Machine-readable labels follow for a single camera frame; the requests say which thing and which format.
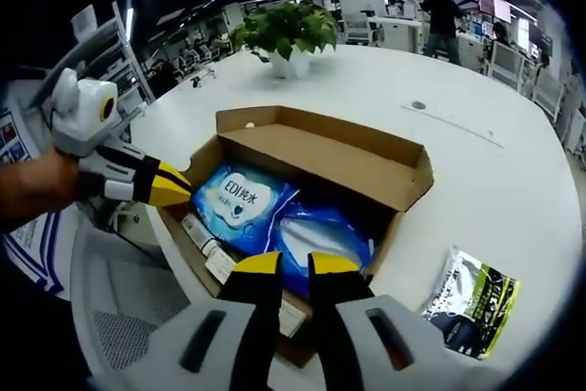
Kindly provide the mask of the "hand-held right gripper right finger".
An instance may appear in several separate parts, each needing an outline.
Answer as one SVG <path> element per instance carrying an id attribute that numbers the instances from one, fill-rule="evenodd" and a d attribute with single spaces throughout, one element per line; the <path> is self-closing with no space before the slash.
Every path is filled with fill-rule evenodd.
<path id="1" fill-rule="evenodd" d="M 329 390 L 461 390 L 464 372 L 440 331 L 388 295 L 376 296 L 344 257 L 312 252 L 311 325 Z"/>

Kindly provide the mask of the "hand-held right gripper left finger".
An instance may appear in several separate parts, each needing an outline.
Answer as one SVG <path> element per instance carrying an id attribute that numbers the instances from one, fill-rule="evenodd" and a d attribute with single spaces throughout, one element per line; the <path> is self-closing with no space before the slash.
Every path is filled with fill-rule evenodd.
<path id="1" fill-rule="evenodd" d="M 154 331 L 123 372 L 127 390 L 265 390 L 279 335 L 281 253 L 247 257 L 217 298 Z"/>

